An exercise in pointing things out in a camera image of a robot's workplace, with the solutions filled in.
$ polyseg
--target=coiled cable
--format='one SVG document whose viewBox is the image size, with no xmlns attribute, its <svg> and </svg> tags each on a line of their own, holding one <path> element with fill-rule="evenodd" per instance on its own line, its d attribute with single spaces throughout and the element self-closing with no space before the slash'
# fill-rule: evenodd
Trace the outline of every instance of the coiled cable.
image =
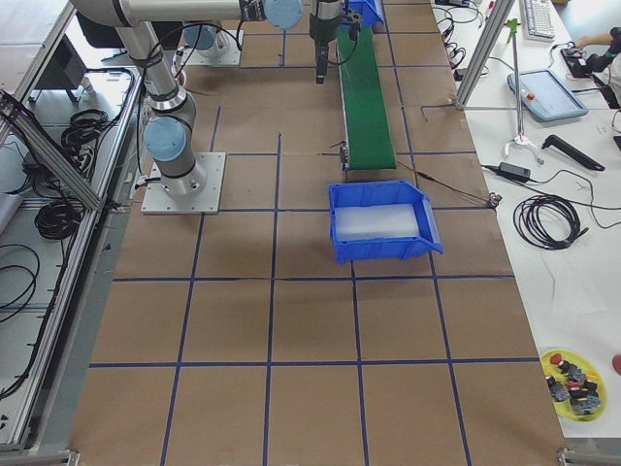
<svg viewBox="0 0 621 466">
<path fill-rule="evenodd" d="M 570 228 L 567 238 L 558 240 L 545 229 L 541 221 L 544 213 L 559 216 L 567 222 Z M 524 241 L 543 250 L 565 250 L 589 230 L 581 228 L 572 203 L 554 194 L 540 194 L 520 202 L 513 211 L 513 225 Z"/>
</svg>

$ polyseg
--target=metal bracket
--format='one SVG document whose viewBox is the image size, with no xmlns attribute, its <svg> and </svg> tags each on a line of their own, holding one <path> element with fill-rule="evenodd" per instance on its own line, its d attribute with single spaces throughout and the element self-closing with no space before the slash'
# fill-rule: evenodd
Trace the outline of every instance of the metal bracket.
<svg viewBox="0 0 621 466">
<path fill-rule="evenodd" d="M 584 454 L 569 449 L 561 449 L 558 452 L 558 457 L 561 466 L 621 466 L 620 456 Z"/>
<path fill-rule="evenodd" d="M 236 31 L 228 32 L 230 32 L 234 37 L 237 34 Z M 181 59 L 181 63 L 185 63 L 185 66 L 201 65 L 210 66 L 213 68 L 228 68 L 240 66 L 242 53 L 237 50 L 237 45 L 235 44 L 235 42 L 233 42 L 233 39 L 228 34 L 226 35 L 226 37 L 229 39 L 229 48 L 222 55 L 214 54 L 213 56 L 204 56 L 197 50 L 192 53 L 192 49 L 187 49 L 183 52 L 183 58 Z M 240 37 L 238 40 L 240 41 L 240 44 L 244 43 L 244 31 L 240 31 Z"/>
<path fill-rule="evenodd" d="M 41 162 L 73 191 L 87 209 L 100 212 L 104 199 L 93 191 L 90 183 L 67 161 L 41 125 L 8 93 L 3 92 L 0 96 L 0 112 L 20 129 L 23 137 L 37 151 Z"/>
<path fill-rule="evenodd" d="M 55 454 L 0 458 L 0 466 L 78 466 L 80 454 L 63 451 Z"/>
<path fill-rule="evenodd" d="M 205 187 L 196 194 L 171 196 L 161 183 L 147 186 L 141 211 L 144 214 L 217 214 L 224 179 L 224 152 L 197 152 L 196 163 L 207 173 Z M 153 165 L 151 178 L 159 178 L 159 169 Z"/>
<path fill-rule="evenodd" d="M 503 158 L 507 159 L 509 152 L 512 147 L 516 147 L 517 149 L 527 149 L 533 153 L 537 163 L 539 165 L 543 165 L 543 159 L 541 158 L 541 154 L 539 152 L 539 148 L 535 146 L 531 141 L 524 136 L 523 134 L 518 134 L 513 139 L 511 139 L 508 143 L 505 144 L 505 150 L 503 151 Z"/>
</svg>

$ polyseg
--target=red object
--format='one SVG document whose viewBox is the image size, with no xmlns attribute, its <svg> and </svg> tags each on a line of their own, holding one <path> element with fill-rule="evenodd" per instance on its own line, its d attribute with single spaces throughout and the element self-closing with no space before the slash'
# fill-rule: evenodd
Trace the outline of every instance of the red object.
<svg viewBox="0 0 621 466">
<path fill-rule="evenodd" d="M 552 354 L 552 356 L 550 357 L 550 364 L 554 364 L 555 366 L 558 366 L 562 360 L 563 360 L 563 354 L 561 354 L 560 352 L 557 352 L 556 354 Z"/>
<path fill-rule="evenodd" d="M 621 354 L 617 354 L 612 358 L 612 367 L 621 376 Z"/>
</svg>

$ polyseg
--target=yellow plate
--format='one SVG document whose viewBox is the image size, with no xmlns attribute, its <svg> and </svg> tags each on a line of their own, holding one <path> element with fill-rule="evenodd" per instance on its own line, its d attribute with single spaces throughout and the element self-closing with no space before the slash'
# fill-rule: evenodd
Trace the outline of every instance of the yellow plate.
<svg viewBox="0 0 621 466">
<path fill-rule="evenodd" d="M 543 366 L 543 372 L 554 376 L 554 379 L 556 379 L 557 382 L 565 384 L 565 381 L 567 380 L 565 375 L 561 374 L 561 370 L 558 368 L 558 366 L 550 362 L 550 357 L 552 357 L 557 352 L 560 352 L 563 355 L 564 360 L 569 361 L 571 364 L 575 364 L 580 369 L 582 369 L 582 372 L 584 374 L 598 378 L 598 394 L 600 395 L 600 400 L 602 400 L 602 404 L 591 415 L 577 416 L 573 413 L 572 406 L 570 405 L 570 400 L 562 402 L 556 401 L 554 402 L 556 414 L 564 417 L 565 419 L 571 419 L 577 422 L 585 422 L 597 419 L 604 412 L 606 405 L 604 381 L 600 377 L 600 374 L 598 373 L 598 371 L 595 370 L 595 368 L 591 365 L 589 361 L 587 361 L 582 356 L 576 354 L 575 352 L 569 351 L 568 349 L 554 349 L 547 352 L 541 357 L 541 366 Z"/>
</svg>

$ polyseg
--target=green tool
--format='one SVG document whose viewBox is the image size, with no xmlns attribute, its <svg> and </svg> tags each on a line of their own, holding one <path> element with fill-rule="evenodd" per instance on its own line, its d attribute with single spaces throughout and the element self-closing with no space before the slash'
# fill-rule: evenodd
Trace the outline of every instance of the green tool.
<svg viewBox="0 0 621 466">
<path fill-rule="evenodd" d="M 339 31 L 337 43 L 339 57 L 344 61 L 341 65 L 341 88 L 347 148 L 344 150 L 346 153 L 342 154 L 343 169 L 396 168 L 371 26 L 362 27 L 356 50 L 346 28 L 342 27 Z"/>
</svg>

